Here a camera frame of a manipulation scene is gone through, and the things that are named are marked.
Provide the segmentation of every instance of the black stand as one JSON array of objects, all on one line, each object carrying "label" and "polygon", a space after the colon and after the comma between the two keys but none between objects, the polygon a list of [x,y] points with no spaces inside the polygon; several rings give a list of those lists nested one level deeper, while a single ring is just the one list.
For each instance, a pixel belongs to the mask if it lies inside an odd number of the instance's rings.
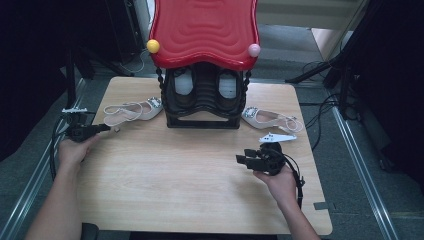
[{"label": "black stand", "polygon": [[132,77],[133,73],[125,73],[123,70],[113,65],[112,63],[104,60],[98,56],[95,52],[91,51],[86,47],[68,47],[66,53],[66,85],[68,93],[68,101],[66,103],[66,108],[69,109],[75,103],[76,100],[76,88],[75,88],[75,66],[80,71],[83,78],[93,79],[94,69],[90,64],[89,59],[94,59],[98,61],[103,66],[109,68],[118,76]]},{"label": "black stand", "polygon": [[[169,128],[238,129],[241,113],[246,105],[250,71],[246,72],[246,79],[243,80],[243,72],[221,69],[212,63],[198,62],[186,68],[191,69],[193,81],[193,90],[188,95],[181,95],[175,91],[175,73],[181,69],[167,69],[165,80],[161,69],[156,70],[167,126]],[[235,78],[236,96],[234,98],[225,98],[219,93],[219,78],[227,73]],[[207,111],[226,120],[183,119],[199,111]]]},{"label": "black stand", "polygon": [[371,0],[369,2],[367,11],[358,27],[353,32],[349,41],[346,43],[346,46],[343,50],[334,58],[330,59],[325,64],[321,64],[318,67],[309,70],[308,72],[295,77],[293,79],[286,80],[286,83],[300,83],[304,80],[309,79],[310,77],[331,68],[327,76],[324,79],[324,87],[334,88],[337,82],[341,81],[341,92],[339,97],[339,111],[344,119],[347,119],[346,115],[346,105],[347,105],[347,94],[349,86],[354,79],[354,70],[357,64],[357,60],[361,59],[358,53],[364,48],[372,36],[372,29],[375,26],[373,24],[376,13],[379,11],[382,5],[382,0]]}]

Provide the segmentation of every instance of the black device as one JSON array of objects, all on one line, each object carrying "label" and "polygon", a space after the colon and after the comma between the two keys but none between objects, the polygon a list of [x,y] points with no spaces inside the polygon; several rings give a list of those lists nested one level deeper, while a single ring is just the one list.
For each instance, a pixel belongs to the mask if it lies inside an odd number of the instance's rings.
[{"label": "black device", "polygon": [[288,161],[279,143],[263,143],[259,150],[244,149],[244,155],[236,155],[237,163],[245,164],[247,169],[268,172],[271,176],[277,175]]},{"label": "black device", "polygon": [[78,124],[76,126],[69,127],[65,135],[68,136],[74,142],[83,142],[90,137],[96,135],[99,132],[109,131],[110,127],[106,124],[99,125],[83,125]]},{"label": "black device", "polygon": [[[293,177],[296,181],[297,187],[297,203],[302,207],[303,191],[302,187],[305,181],[299,176],[299,167],[297,163],[288,155],[284,154],[281,145],[278,142],[262,143],[259,150],[244,149],[244,155],[236,155],[237,163],[246,165],[247,169],[255,171],[268,172],[269,175],[277,175],[284,165],[290,167],[293,171]],[[297,170],[293,167],[291,162],[296,164]]]}]

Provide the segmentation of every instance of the finger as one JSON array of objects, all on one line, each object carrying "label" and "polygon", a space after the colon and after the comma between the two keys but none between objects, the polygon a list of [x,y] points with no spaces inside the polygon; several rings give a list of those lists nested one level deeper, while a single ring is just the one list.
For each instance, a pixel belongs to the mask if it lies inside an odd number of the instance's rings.
[{"label": "finger", "polygon": [[269,181],[269,175],[268,174],[265,174],[263,172],[253,171],[253,175],[255,175],[255,177],[257,177],[260,180],[262,180],[264,183],[267,183]]}]

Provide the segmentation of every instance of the hand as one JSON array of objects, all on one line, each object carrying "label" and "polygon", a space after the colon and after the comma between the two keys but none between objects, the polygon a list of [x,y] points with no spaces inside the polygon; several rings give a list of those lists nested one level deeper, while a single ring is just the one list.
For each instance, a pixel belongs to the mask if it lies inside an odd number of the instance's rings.
[{"label": "hand", "polygon": [[81,161],[90,152],[90,147],[99,139],[100,136],[95,135],[82,143],[70,139],[63,140],[59,144],[59,169],[78,171]]},{"label": "hand", "polygon": [[296,203],[296,181],[293,177],[293,171],[284,166],[280,173],[270,176],[263,172],[253,171],[253,175],[262,180],[267,186],[271,195],[278,203],[278,207],[282,209],[284,206],[292,206]]}]

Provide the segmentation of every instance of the wrist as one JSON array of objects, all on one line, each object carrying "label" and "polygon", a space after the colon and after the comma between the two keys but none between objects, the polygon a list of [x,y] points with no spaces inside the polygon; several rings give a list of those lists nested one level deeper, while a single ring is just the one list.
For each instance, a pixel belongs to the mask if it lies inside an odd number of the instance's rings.
[{"label": "wrist", "polygon": [[280,199],[277,201],[277,205],[283,213],[291,209],[299,208],[295,198]]}]

